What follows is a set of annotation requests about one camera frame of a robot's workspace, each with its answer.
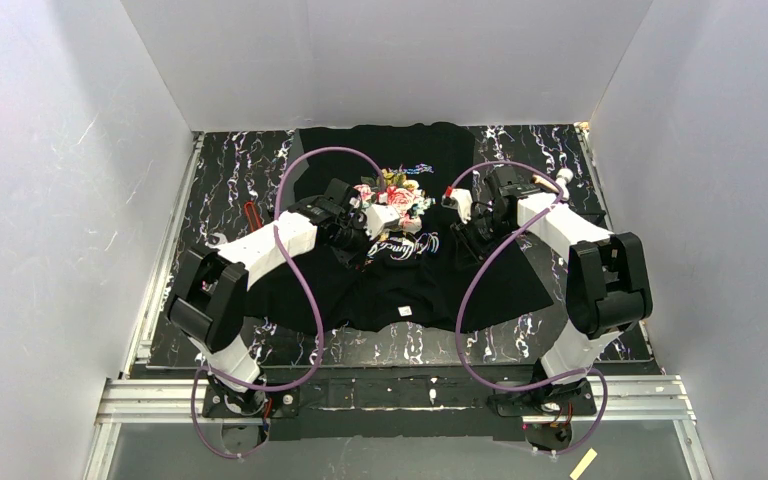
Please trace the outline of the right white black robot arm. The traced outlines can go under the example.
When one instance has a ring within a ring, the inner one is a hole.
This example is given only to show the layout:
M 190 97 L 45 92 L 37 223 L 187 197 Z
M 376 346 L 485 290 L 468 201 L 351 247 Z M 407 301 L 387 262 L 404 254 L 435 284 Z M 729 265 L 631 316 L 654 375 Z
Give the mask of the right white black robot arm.
M 567 321 L 555 343 L 540 358 L 544 379 L 507 387 L 482 378 L 456 344 L 462 366 L 479 383 L 502 392 L 524 393 L 569 385 L 584 379 L 605 347 L 639 321 L 648 318 L 653 301 L 642 242 L 631 232 L 614 233 L 585 220 L 568 205 L 569 169 L 549 175 L 534 167 L 530 181 L 521 183 L 521 163 L 495 161 L 487 176 L 495 193 L 486 232 L 496 247 L 483 256 L 460 303 L 455 327 L 462 328 L 473 291 L 516 238 L 536 235 L 567 265 L 564 305 Z

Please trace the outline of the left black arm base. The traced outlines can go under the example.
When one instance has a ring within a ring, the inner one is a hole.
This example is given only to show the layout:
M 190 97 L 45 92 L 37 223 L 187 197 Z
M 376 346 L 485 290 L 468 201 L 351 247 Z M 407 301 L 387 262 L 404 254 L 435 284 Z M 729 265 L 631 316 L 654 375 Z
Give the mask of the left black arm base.
M 202 399 L 196 403 L 205 418 L 222 419 L 278 419 L 297 417 L 300 410 L 300 392 L 240 393 L 218 383 L 208 383 Z

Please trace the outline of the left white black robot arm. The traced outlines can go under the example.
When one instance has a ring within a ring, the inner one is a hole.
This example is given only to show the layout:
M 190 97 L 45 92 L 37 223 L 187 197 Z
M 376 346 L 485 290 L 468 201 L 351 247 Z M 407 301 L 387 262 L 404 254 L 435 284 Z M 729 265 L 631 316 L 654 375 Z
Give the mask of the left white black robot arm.
M 364 201 L 349 184 L 334 179 L 322 195 L 308 197 L 253 233 L 215 249 L 197 245 L 181 263 L 164 308 L 165 318 L 197 347 L 204 369 L 238 394 L 277 393 L 311 378 L 306 373 L 284 385 L 268 386 L 240 335 L 253 286 L 274 269 L 288 266 L 312 310 L 316 336 L 324 339 L 321 310 L 294 259 L 331 247 L 344 260 L 365 253 L 390 222 L 389 206 Z

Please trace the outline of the black printed t-shirt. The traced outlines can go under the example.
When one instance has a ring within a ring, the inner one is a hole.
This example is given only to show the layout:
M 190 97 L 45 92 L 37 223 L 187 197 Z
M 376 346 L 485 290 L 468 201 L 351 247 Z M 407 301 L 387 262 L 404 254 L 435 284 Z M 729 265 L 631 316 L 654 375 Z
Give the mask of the black printed t-shirt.
M 294 181 L 295 199 L 319 195 L 333 179 L 361 185 L 370 166 L 351 148 L 371 157 L 386 173 L 402 173 L 439 199 L 448 184 L 472 165 L 475 137 L 450 123 L 410 127 L 310 128 L 299 133 L 305 151 L 326 148 L 309 160 Z M 479 266 L 459 268 L 451 224 L 456 212 L 432 206 L 413 236 L 392 233 L 373 244 L 363 264 L 342 266 L 331 249 L 311 251 L 294 261 L 308 281 L 325 329 L 348 326 L 377 332 L 409 321 L 451 331 L 464 294 Z M 526 256 L 509 245 L 486 272 L 468 303 L 461 330 L 473 332 L 553 305 L 551 295 Z M 410 306 L 402 317 L 398 308 Z

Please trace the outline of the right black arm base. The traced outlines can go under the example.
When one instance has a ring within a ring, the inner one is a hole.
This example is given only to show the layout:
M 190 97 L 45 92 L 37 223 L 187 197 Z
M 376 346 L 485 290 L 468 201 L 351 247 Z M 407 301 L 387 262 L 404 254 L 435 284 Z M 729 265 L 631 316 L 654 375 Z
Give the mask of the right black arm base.
M 597 413 L 591 384 L 586 379 L 553 383 L 525 392 L 494 390 L 487 406 L 501 417 L 561 416 Z

